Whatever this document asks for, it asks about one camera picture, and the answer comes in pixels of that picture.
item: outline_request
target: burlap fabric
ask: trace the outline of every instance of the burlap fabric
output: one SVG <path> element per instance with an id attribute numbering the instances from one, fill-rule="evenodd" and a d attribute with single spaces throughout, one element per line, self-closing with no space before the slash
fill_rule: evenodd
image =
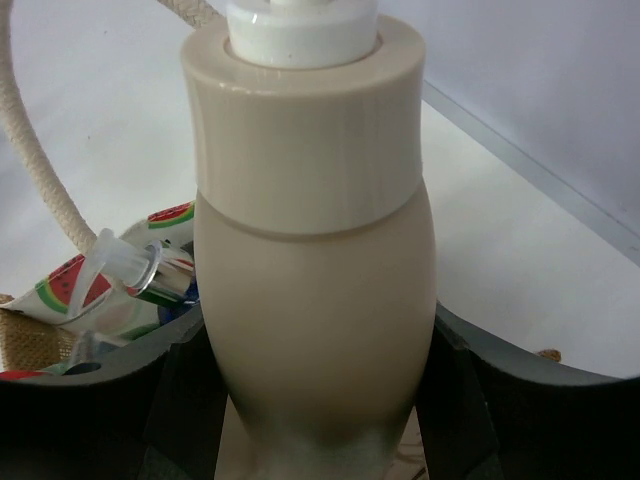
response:
<path id="1" fill-rule="evenodd" d="M 0 294 L 0 305 L 11 301 Z M 0 358 L 2 370 L 34 371 L 69 356 L 75 335 L 52 325 L 0 308 Z"/>

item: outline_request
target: bottle body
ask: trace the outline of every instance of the bottle body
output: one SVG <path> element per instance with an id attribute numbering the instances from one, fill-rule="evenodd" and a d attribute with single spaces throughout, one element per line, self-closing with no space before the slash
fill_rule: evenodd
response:
<path id="1" fill-rule="evenodd" d="M 375 224 L 321 236 L 252 231 L 197 205 L 207 331 L 264 478 L 381 478 L 435 316 L 424 185 Z"/>

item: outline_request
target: gray edge strip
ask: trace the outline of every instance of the gray edge strip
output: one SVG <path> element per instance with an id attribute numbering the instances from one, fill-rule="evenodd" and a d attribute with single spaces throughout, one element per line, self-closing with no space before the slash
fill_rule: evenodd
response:
<path id="1" fill-rule="evenodd" d="M 501 137 L 427 81 L 424 82 L 422 99 L 600 238 L 637 266 L 640 266 L 640 236 L 593 204 L 584 195 L 575 191 L 547 168 Z"/>

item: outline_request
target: red object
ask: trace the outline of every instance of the red object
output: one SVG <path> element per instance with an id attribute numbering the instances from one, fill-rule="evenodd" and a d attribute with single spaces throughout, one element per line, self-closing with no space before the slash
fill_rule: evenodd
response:
<path id="1" fill-rule="evenodd" d="M 0 380 L 20 380 L 22 378 L 40 377 L 41 375 L 47 374 L 45 372 L 24 372 L 20 370 L 13 370 L 0 372 Z"/>

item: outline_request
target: white cap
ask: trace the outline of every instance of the white cap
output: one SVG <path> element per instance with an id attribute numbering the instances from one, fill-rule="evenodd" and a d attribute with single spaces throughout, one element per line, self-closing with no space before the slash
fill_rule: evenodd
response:
<path id="1" fill-rule="evenodd" d="M 327 68 L 373 51 L 377 0 L 231 0 L 234 53 L 273 68 Z"/>
<path id="2" fill-rule="evenodd" d="M 104 273 L 120 280 L 125 286 L 134 288 L 145 278 L 152 260 L 150 252 L 116 238 L 108 228 L 103 229 L 91 251 L 85 256 L 78 273 L 67 319 L 80 315 L 87 293 L 98 274 Z"/>

